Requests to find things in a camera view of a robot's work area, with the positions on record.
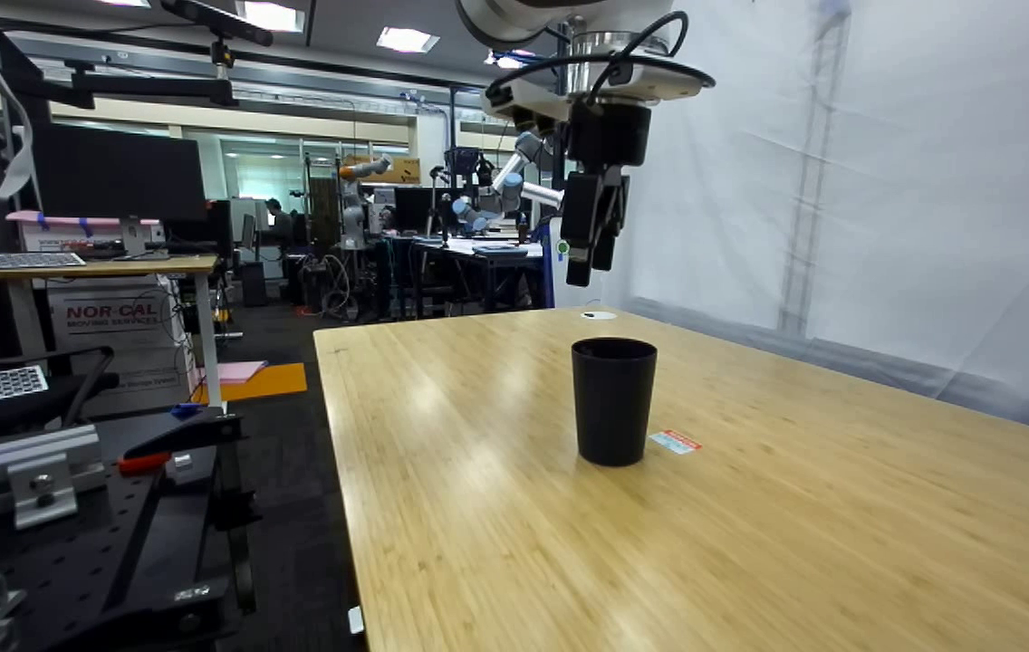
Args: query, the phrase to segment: floor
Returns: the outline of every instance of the floor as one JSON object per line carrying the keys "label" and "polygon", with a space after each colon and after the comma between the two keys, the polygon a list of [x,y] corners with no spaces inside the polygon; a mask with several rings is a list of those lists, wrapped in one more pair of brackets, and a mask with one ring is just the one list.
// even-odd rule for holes
{"label": "floor", "polygon": [[312,330],[316,317],[290,304],[248,306],[248,337],[221,346],[221,359],[308,362],[312,380],[301,399],[234,405],[248,429],[242,474],[261,511],[252,527],[259,615],[221,648],[366,648],[345,615],[357,587]]}

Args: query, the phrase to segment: box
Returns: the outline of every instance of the box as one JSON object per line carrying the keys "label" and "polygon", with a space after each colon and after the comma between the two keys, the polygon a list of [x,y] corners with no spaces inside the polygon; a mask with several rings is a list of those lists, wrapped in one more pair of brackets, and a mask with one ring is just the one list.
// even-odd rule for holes
{"label": "box", "polygon": [[[90,373],[93,359],[77,359],[77,373]],[[114,346],[114,362],[107,373],[127,377],[183,377],[189,373],[189,344],[179,346]]]}
{"label": "box", "polygon": [[[341,158],[341,171],[366,166],[371,158]],[[393,171],[360,182],[421,185],[421,158],[393,158]]]}
{"label": "box", "polygon": [[[17,223],[23,251],[77,251],[93,242],[125,242],[120,218],[43,218],[33,211],[8,214]],[[166,242],[164,223],[145,218],[131,236],[142,242]]]}
{"label": "box", "polygon": [[46,306],[63,346],[179,346],[184,337],[166,287],[46,288]]}
{"label": "box", "polygon": [[145,411],[145,410],[171,410],[171,405],[189,405],[189,377],[171,377],[171,380],[153,380],[153,382],[120,382],[90,403],[84,403],[84,416],[115,416],[115,411]]}

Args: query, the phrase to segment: white wall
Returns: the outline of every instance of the white wall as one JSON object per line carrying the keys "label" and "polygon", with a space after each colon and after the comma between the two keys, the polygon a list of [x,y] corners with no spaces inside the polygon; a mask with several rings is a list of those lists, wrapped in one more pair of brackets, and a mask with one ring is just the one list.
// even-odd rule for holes
{"label": "white wall", "polygon": [[631,296],[775,324],[801,189],[811,3],[684,0],[717,90],[656,109],[631,195]]}
{"label": "white wall", "polygon": [[811,337],[1029,399],[1029,3],[856,0]]}
{"label": "white wall", "polygon": [[451,149],[451,121],[442,112],[421,112],[412,118],[412,155],[421,158],[421,173],[428,177],[436,166],[447,162]]}
{"label": "white wall", "polygon": [[236,155],[230,158],[226,177],[240,199],[279,199],[285,214],[305,211],[308,185],[299,155]]}
{"label": "white wall", "polygon": [[221,137],[215,135],[197,135],[197,150],[201,150],[201,177],[205,177],[205,195],[230,199],[230,177],[226,177],[226,149]]}

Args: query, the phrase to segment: ceiling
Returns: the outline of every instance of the ceiling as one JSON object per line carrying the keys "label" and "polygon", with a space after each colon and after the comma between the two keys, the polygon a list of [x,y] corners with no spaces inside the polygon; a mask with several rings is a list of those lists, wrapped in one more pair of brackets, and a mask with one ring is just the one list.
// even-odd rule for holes
{"label": "ceiling", "polygon": [[[487,86],[496,69],[484,65],[487,47],[463,27],[456,0],[279,0],[301,7],[308,24],[301,34],[275,34],[272,47],[234,43],[240,69],[248,60],[299,60],[336,73],[393,77],[410,84]],[[33,32],[115,43],[166,43],[208,49],[209,34],[157,7],[108,7],[99,0],[0,0],[0,24]],[[410,24],[439,34],[426,57],[378,49],[386,24]]]}

